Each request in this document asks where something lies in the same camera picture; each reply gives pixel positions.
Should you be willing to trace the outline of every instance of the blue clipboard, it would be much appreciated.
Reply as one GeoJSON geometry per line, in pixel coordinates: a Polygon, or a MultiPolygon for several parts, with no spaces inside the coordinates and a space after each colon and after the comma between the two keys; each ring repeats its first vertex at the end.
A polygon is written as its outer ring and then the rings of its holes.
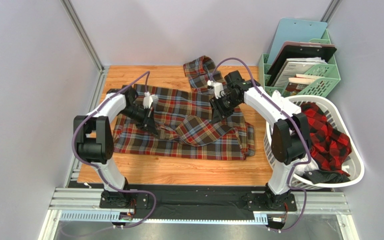
{"type": "Polygon", "coordinates": [[[279,21],[267,63],[272,64],[274,62],[285,41],[307,43],[311,39],[320,39],[327,25],[328,23],[323,21],[282,18],[279,21]]]}

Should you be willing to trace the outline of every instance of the gray floor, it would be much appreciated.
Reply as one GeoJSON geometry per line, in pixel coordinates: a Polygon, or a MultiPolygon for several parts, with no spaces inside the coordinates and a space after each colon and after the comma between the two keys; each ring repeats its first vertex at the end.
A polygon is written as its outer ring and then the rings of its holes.
{"type": "MultiPolygon", "coordinates": [[[[288,216],[287,225],[297,216],[288,216]]],[[[70,235],[92,233],[111,226],[107,222],[60,222],[59,228],[70,235]]],[[[57,233],[55,240],[73,239],[57,233]]],[[[267,231],[265,226],[222,224],[171,224],[144,223],[131,229],[110,229],[105,232],[79,238],[81,240],[342,240],[335,215],[305,215],[291,231],[277,234],[267,231]]]]}

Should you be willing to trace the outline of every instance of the brown book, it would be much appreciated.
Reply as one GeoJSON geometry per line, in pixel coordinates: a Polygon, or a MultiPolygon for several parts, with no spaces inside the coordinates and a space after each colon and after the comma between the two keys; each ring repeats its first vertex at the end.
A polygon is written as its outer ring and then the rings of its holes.
{"type": "Polygon", "coordinates": [[[300,77],[289,77],[288,84],[283,90],[283,97],[294,96],[300,93],[307,86],[312,84],[316,79],[313,78],[300,78],[300,77]]]}

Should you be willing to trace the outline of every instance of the black clipboard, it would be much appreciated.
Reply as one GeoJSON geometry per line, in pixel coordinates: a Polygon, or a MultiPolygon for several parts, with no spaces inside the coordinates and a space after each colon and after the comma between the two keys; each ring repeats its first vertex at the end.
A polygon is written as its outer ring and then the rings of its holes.
{"type": "Polygon", "coordinates": [[[336,51],[337,48],[333,46],[319,47],[287,45],[282,49],[282,52],[278,55],[275,62],[273,62],[269,71],[267,71],[267,74],[271,76],[266,86],[273,85],[278,73],[287,59],[320,57],[322,60],[325,60],[325,62],[328,62],[336,51]]]}

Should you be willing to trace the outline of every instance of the folded plaid fabric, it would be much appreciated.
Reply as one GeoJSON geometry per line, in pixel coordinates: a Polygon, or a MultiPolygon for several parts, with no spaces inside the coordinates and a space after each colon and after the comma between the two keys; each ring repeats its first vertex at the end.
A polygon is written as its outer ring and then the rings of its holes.
{"type": "MultiPolygon", "coordinates": [[[[213,96],[207,90],[206,78],[214,64],[209,58],[199,59],[195,61],[199,67],[189,73],[201,80],[192,80],[187,73],[196,91],[148,86],[148,91],[158,96],[154,106],[158,136],[137,129],[130,118],[118,116],[113,131],[115,152],[208,160],[244,160],[255,154],[254,127],[245,122],[239,107],[223,121],[210,123],[213,96]]],[[[220,73],[218,75],[217,79],[223,81],[220,73]]],[[[145,86],[136,84],[134,87],[139,94],[136,103],[142,104],[145,86]]]]}
{"type": "Polygon", "coordinates": [[[324,112],[315,103],[301,105],[307,116],[312,148],[310,154],[319,166],[313,174],[307,175],[313,183],[348,182],[350,175],[342,170],[342,164],[352,152],[349,136],[333,128],[324,112]]]}

